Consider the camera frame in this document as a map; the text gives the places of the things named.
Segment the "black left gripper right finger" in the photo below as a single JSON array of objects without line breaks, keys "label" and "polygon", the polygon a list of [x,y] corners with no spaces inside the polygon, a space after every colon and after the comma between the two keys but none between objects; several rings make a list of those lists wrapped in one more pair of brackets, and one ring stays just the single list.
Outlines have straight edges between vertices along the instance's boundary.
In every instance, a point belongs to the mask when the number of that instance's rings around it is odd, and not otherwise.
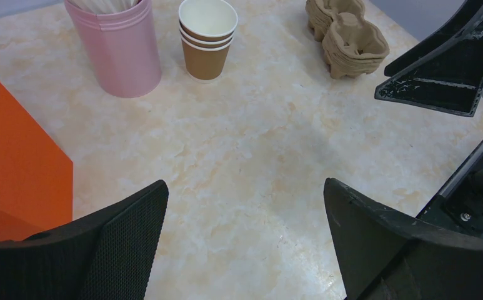
[{"label": "black left gripper right finger", "polygon": [[348,299],[483,299],[483,239],[379,203],[338,179],[324,204]]}]

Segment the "orange paper bag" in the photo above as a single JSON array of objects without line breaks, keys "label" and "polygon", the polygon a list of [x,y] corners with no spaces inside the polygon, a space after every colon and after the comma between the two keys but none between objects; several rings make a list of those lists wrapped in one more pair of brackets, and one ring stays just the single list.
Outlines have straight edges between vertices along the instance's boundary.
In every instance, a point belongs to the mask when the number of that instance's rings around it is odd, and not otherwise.
[{"label": "orange paper bag", "polygon": [[73,163],[0,83],[0,242],[72,220]]}]

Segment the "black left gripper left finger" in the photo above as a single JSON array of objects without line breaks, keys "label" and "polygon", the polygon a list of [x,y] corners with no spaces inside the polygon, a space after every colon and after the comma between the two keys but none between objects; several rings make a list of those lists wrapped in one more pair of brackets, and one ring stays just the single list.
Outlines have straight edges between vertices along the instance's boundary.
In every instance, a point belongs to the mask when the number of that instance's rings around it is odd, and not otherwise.
[{"label": "black left gripper left finger", "polygon": [[0,299],[143,299],[169,199],[158,180],[22,241],[0,242]]}]

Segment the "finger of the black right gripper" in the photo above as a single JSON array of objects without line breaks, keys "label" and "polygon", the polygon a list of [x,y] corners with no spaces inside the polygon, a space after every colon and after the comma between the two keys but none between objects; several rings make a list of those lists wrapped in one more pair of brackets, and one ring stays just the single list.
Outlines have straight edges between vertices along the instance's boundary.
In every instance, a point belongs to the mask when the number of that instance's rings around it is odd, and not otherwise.
[{"label": "finger of the black right gripper", "polygon": [[483,1],[464,1],[430,36],[385,67],[377,100],[472,117],[483,99]]}]

